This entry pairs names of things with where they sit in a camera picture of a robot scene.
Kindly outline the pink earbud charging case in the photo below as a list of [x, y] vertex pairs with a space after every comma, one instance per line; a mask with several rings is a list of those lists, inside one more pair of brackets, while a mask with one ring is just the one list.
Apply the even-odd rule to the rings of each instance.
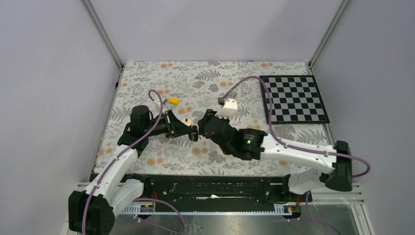
[[187, 126], [192, 126], [193, 125], [193, 121], [190, 118], [184, 118], [182, 119], [182, 123], [187, 125]]

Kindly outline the black earbud charging case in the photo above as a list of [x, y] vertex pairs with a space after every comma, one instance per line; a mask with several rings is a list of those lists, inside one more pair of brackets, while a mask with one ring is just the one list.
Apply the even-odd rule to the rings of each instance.
[[192, 134], [191, 134], [191, 140], [193, 142], [197, 142], [199, 138], [199, 133], [198, 133], [198, 126], [197, 125], [192, 125]]

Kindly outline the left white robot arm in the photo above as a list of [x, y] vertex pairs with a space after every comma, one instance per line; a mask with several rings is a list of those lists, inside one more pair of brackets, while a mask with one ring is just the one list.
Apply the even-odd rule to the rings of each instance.
[[108, 235], [116, 217], [135, 199], [146, 201], [152, 189], [145, 176], [126, 180], [119, 186], [130, 166], [137, 161], [149, 143], [150, 136], [175, 138], [188, 135], [194, 141], [197, 130], [180, 121], [171, 110], [160, 109], [153, 116], [149, 108], [132, 109], [117, 148], [100, 172], [82, 191], [73, 191], [68, 199], [68, 227], [84, 235]]

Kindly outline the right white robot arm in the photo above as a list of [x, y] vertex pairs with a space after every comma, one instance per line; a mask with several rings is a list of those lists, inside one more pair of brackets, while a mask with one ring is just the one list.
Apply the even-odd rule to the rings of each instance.
[[284, 176], [280, 194], [285, 201], [292, 202], [299, 195], [322, 187], [340, 192], [352, 190], [352, 165], [345, 141], [312, 145], [275, 139], [264, 131], [236, 129], [229, 119], [219, 117], [211, 109], [198, 121], [198, 127], [199, 135], [216, 143], [226, 155], [245, 161], [276, 160], [308, 167], [307, 171]]

